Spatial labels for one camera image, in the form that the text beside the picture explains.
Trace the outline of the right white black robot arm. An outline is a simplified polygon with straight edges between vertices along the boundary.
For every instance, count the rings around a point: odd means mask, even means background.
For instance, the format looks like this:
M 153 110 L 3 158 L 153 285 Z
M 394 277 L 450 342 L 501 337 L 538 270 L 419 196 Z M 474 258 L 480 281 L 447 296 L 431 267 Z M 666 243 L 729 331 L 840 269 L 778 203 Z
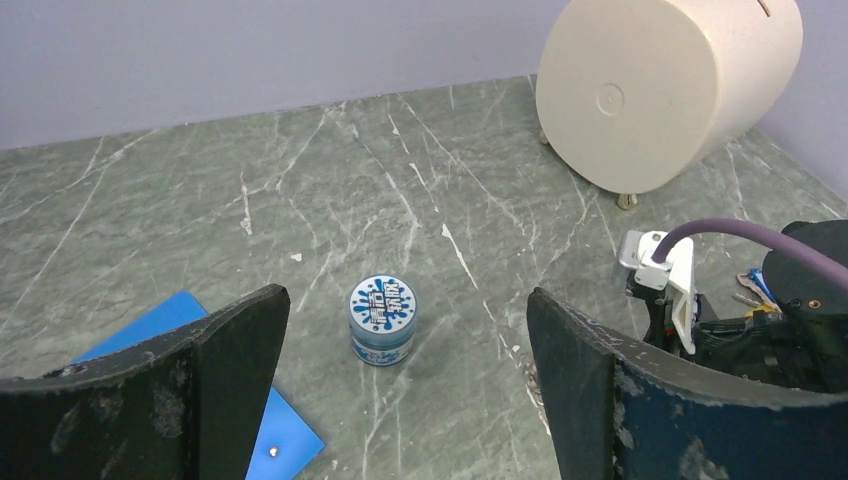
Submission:
M 741 276 L 758 294 L 719 318 L 695 282 L 694 236 L 721 233 L 768 248 Z M 625 292 L 649 312 L 644 342 L 702 367 L 797 390 L 847 391 L 847 223 L 795 221 L 780 231 L 707 218 L 670 232 L 631 230 L 617 252 Z

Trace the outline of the metal key holder plate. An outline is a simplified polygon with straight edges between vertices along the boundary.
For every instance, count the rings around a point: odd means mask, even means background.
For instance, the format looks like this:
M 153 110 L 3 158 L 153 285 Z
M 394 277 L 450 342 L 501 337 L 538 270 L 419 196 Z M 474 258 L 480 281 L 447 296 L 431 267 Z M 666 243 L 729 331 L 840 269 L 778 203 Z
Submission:
M 749 274 L 737 274 L 736 282 L 749 293 L 749 295 L 742 293 L 734 294 L 733 298 L 737 301 L 752 308 L 770 308 L 774 306 L 766 291 Z

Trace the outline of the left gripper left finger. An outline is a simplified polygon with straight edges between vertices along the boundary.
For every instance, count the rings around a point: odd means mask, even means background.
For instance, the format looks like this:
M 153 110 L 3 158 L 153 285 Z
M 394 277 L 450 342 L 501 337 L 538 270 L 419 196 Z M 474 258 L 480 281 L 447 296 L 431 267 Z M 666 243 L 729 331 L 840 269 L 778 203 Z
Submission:
M 1 382 L 5 479 L 242 479 L 284 341 L 270 284 L 117 352 Z

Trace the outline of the blue key tag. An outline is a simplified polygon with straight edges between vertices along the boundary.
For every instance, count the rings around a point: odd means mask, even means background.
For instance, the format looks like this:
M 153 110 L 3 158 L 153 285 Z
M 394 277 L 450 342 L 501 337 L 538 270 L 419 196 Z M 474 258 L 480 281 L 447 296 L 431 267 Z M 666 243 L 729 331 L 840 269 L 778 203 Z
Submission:
M 747 276 L 749 277 L 750 280 L 752 280 L 754 282 L 754 284 L 757 286 L 757 288 L 763 293 L 763 295 L 770 302 L 774 302 L 775 298 L 772 295 L 769 288 L 767 287 L 765 280 L 764 280 L 763 272 L 760 268 L 749 269 Z

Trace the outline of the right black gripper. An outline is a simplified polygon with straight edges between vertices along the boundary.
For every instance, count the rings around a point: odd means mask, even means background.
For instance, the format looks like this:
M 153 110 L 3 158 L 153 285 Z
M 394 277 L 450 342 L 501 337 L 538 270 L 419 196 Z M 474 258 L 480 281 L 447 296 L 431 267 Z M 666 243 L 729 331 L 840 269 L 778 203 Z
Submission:
M 688 353 L 671 322 L 673 302 L 660 291 L 626 281 L 625 293 L 643 301 L 649 327 L 643 341 L 691 363 L 736 377 L 806 391 L 827 391 L 822 365 L 811 338 L 782 313 L 756 310 L 730 319 L 716 316 L 707 298 L 695 296 L 696 320 Z

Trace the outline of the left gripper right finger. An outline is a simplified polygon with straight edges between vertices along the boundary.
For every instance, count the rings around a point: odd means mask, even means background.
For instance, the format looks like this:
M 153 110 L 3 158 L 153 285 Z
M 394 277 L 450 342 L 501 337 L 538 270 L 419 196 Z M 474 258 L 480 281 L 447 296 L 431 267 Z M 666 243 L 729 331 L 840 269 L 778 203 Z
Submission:
M 563 479 L 843 479 L 847 398 L 714 371 L 542 288 L 527 299 Z

